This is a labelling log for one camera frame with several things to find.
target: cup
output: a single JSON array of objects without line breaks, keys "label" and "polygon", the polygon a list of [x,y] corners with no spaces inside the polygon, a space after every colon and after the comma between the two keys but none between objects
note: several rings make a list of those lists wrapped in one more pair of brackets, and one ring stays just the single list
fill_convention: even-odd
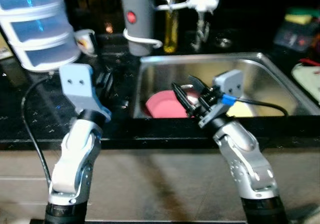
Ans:
[{"label": "cup", "polygon": [[[125,28],[130,37],[152,39],[154,34],[154,0],[122,0]],[[153,50],[151,43],[128,40],[132,55],[148,56]]]},{"label": "cup", "polygon": [[74,33],[77,46],[89,57],[97,56],[97,40],[95,31],[91,29],[82,29]]}]

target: red item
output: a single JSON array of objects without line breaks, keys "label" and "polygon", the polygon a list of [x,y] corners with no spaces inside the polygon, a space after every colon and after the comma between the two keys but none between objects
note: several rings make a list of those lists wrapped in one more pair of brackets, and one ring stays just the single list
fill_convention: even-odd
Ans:
[{"label": "red item", "polygon": [[128,22],[130,22],[131,24],[135,24],[137,21],[136,14],[133,11],[128,11],[126,17],[128,19]]},{"label": "red item", "polygon": [[312,65],[312,66],[316,66],[316,67],[320,67],[320,63],[319,62],[316,62],[314,60],[310,60],[308,58],[302,58],[302,59],[299,60],[299,62],[306,63],[306,64],[309,64],[309,65]]}]

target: red light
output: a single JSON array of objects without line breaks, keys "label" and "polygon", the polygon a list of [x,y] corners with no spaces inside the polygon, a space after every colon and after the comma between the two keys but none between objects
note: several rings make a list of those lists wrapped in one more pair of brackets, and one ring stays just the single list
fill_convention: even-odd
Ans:
[{"label": "red light", "polygon": [[304,46],[306,44],[306,41],[304,39],[300,39],[298,43],[300,46]]},{"label": "red light", "polygon": [[134,24],[137,21],[136,14],[132,11],[127,12],[126,18],[128,19],[128,22],[130,22],[131,24]]}]

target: blue connector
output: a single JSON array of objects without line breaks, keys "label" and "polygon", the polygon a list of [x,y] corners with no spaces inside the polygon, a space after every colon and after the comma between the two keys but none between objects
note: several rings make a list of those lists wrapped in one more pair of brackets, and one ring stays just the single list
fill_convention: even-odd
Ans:
[{"label": "blue connector", "polygon": [[226,95],[224,94],[222,96],[222,103],[228,106],[233,106],[235,104],[235,102],[237,101],[237,98],[231,95]]}]

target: black cable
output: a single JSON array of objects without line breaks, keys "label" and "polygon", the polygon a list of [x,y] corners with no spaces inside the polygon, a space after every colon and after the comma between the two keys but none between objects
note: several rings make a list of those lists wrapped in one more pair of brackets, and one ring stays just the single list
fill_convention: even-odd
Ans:
[{"label": "black cable", "polygon": [[276,105],[276,104],[271,104],[263,101],[258,101],[258,100],[249,100],[249,99],[244,99],[244,98],[235,98],[237,101],[242,102],[242,103],[248,103],[251,105],[256,105],[256,106],[264,106],[264,107],[269,107],[269,108],[274,108],[279,110],[284,114],[285,117],[288,117],[288,112],[286,109],[284,109],[282,106]]},{"label": "black cable", "polygon": [[38,80],[37,82],[35,82],[34,84],[32,84],[29,89],[26,91],[26,93],[24,94],[23,98],[22,98],[22,101],[21,101],[21,117],[22,117],[22,120],[23,120],[23,123],[25,125],[25,128],[26,128],[26,131],[28,132],[32,142],[33,142],[33,145],[35,147],[35,150],[40,158],[40,161],[41,161],[41,164],[42,164],[42,168],[43,168],[43,171],[44,171],[44,175],[45,175],[45,179],[46,179],[46,182],[47,182],[47,185],[48,185],[48,188],[50,186],[50,183],[51,183],[51,177],[50,177],[50,172],[49,172],[49,169],[48,169],[48,166],[47,166],[47,162],[46,162],[46,159],[44,157],[44,154],[43,152],[41,151],[39,145],[38,145],[38,142],[37,140],[35,139],[35,136],[33,134],[33,132],[31,131],[31,128],[30,128],[30,124],[29,124],[29,121],[28,119],[26,118],[26,113],[27,113],[27,107],[26,107],[26,102],[28,100],[28,97],[31,93],[31,91],[37,87],[39,84],[51,79],[52,76],[47,76],[47,77],[44,77],[40,80]]}]

